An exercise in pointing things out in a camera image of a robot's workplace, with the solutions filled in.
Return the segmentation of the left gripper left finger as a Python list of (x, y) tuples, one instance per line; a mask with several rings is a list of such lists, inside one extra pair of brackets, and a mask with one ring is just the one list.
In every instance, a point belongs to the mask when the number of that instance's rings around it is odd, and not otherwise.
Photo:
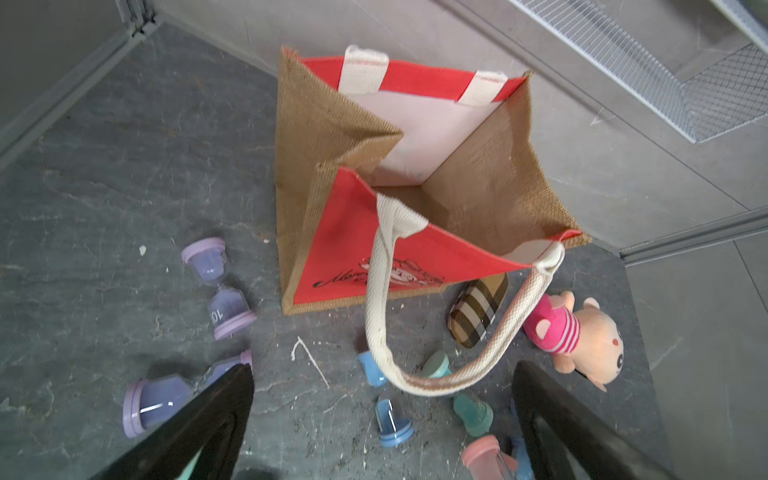
[(254, 394), (251, 368), (237, 365), (95, 479), (230, 479)]

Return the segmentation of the plaid glasses case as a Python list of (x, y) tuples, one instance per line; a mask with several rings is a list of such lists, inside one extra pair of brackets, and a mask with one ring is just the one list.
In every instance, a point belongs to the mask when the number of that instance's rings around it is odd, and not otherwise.
[(471, 349), (484, 338), (508, 289), (506, 273), (466, 284), (447, 317), (447, 328), (459, 345)]

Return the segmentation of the red burlap canvas bag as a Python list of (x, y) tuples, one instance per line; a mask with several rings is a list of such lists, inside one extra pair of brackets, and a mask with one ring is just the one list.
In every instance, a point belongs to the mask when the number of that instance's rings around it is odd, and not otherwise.
[[(530, 141), (528, 76), (392, 60), (350, 47), (278, 73), (276, 213), (287, 315), (361, 304), (384, 376), (422, 397), (455, 394), (502, 359), (568, 249), (587, 244)], [(516, 270), (528, 278), (483, 351), (457, 372), (405, 372), (387, 304)]]

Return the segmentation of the purple hourglass near bag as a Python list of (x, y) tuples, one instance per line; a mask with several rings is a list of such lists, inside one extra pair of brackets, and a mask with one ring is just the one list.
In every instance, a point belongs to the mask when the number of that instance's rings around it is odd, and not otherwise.
[(209, 237), (189, 244), (182, 250), (181, 259), (203, 284), (215, 289), (208, 306), (215, 340), (233, 336), (257, 319), (243, 292), (225, 283), (229, 260), (222, 238)]

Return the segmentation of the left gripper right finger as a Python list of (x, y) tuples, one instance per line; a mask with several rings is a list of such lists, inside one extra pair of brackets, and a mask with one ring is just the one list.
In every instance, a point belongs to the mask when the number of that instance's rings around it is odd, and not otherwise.
[(675, 477), (532, 362), (517, 364), (512, 398), (537, 479), (573, 479), (570, 458), (592, 479)]

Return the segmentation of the green hourglass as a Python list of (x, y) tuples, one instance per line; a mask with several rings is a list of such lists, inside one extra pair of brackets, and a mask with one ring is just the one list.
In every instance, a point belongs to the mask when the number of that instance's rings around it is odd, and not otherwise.
[[(451, 374), (448, 355), (443, 351), (436, 351), (424, 363), (420, 376), (442, 378)], [(452, 408), (468, 435), (480, 438), (489, 433), (494, 412), (490, 405), (474, 392), (465, 389), (456, 393), (453, 396)]]

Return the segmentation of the pink plush pig doll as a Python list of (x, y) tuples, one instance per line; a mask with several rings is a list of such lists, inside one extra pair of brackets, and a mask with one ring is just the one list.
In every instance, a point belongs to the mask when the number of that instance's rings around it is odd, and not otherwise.
[(523, 330), (552, 356), (556, 371), (578, 372), (601, 391), (623, 369), (624, 343), (618, 327), (592, 297), (577, 309), (571, 291), (545, 294), (523, 323)]

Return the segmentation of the pink hourglass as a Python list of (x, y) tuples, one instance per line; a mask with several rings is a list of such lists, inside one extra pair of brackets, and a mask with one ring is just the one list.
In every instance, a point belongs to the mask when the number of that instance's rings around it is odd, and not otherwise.
[(501, 451), (499, 441), (493, 435), (469, 444), (461, 453), (461, 461), (473, 480), (517, 479), (518, 462)]

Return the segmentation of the purple hourglass lying left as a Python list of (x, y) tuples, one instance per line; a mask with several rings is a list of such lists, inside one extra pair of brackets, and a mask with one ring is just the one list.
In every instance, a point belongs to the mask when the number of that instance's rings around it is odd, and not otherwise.
[(176, 374), (155, 380), (140, 379), (126, 391), (122, 405), (122, 426), (128, 438), (136, 438), (153, 426), (167, 421), (191, 399), (213, 385), (228, 370), (246, 365), (253, 369), (250, 349), (213, 364), (196, 382)]

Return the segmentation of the blue hourglass centre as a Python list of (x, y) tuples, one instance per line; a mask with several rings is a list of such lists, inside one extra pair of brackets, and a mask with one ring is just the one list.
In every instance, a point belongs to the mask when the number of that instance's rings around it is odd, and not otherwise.
[(380, 387), (374, 412), (378, 424), (379, 440), (383, 447), (397, 447), (409, 440), (414, 433), (410, 415), (401, 403), (400, 395), (388, 383), (370, 351), (358, 355), (366, 380), (372, 387)]

